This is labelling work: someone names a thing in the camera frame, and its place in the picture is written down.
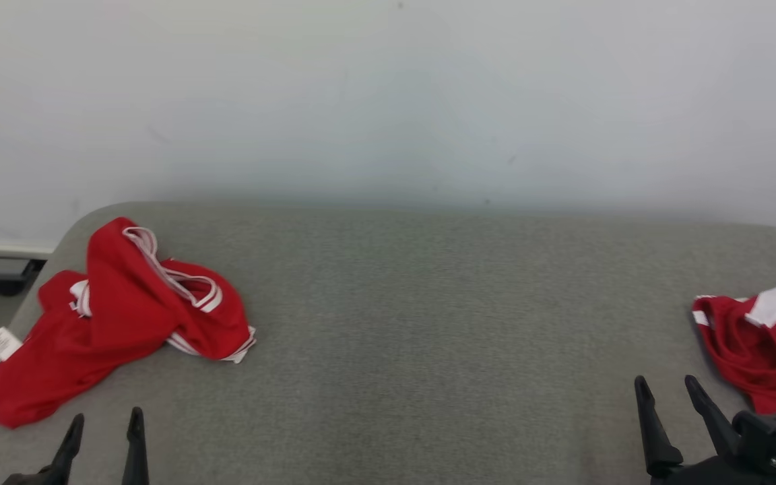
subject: red fabric with white trim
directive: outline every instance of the red fabric with white trim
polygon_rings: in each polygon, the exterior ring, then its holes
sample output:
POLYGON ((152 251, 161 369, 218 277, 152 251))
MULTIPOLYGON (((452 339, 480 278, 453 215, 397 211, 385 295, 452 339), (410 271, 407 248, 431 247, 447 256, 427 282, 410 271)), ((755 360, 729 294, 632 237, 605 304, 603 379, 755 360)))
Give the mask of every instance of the red fabric with white trim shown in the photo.
POLYGON ((721 375, 757 412, 776 412, 776 288, 746 300, 699 296, 693 315, 721 375))
POLYGON ((164 341, 240 362, 255 338, 234 288, 205 267, 157 261, 156 251, 151 231, 117 218, 89 240, 88 274, 62 271, 40 287, 43 314, 0 362, 0 424, 46 418, 164 341))

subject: white label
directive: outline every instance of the white label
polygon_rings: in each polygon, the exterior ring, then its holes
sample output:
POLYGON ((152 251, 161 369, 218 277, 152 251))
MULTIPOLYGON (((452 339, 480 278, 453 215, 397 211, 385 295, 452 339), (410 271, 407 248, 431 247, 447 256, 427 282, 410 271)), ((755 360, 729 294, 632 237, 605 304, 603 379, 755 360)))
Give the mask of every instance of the white label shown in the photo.
POLYGON ((7 361, 20 347, 22 342, 19 338, 14 337, 5 327, 0 328, 0 361, 7 361))

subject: red cloth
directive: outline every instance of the red cloth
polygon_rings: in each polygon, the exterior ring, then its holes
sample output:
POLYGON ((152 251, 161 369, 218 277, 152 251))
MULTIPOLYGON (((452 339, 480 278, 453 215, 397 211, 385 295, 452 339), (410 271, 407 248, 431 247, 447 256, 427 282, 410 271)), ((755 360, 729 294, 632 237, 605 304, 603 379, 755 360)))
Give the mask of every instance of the red cloth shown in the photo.
POLYGON ((746 300, 700 296, 693 315, 721 375, 759 414, 776 412, 776 288, 746 300))
POLYGON ((0 362, 0 424, 46 418, 168 338, 187 353, 240 361, 255 340, 234 288, 204 267, 157 261, 156 246, 151 231, 117 218, 89 240, 87 275, 62 271, 40 287, 43 314, 0 362))

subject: gray table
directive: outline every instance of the gray table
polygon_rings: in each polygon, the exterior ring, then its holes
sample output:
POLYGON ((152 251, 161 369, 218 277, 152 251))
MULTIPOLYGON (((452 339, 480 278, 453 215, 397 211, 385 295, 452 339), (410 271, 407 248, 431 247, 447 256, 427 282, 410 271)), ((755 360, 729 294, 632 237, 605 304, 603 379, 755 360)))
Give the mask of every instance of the gray table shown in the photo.
POLYGON ((240 365, 164 348, 0 427, 0 482, 46 464, 83 412, 71 482, 119 483, 141 406, 159 484, 647 483, 635 375, 686 460, 712 454, 684 375, 727 416, 746 400, 711 368, 690 302, 776 286, 767 227, 187 203, 93 212, 36 286, 84 269, 89 235, 119 215, 161 255, 224 274, 259 343, 240 365))

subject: fold in red fabric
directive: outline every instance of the fold in red fabric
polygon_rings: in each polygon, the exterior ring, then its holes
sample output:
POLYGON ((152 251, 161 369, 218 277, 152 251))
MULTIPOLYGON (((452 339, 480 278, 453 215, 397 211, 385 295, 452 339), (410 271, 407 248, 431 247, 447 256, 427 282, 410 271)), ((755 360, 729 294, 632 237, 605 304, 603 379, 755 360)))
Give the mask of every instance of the fold in red fabric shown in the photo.
POLYGON ((164 341, 240 362, 255 338, 235 289, 205 267, 158 261, 156 251, 150 230, 117 218, 89 240, 87 274, 62 271, 40 287, 43 314, 0 362, 0 424, 46 418, 164 341))
POLYGON ((776 412, 776 288, 752 298, 699 296, 693 316, 721 375, 759 414, 776 412))

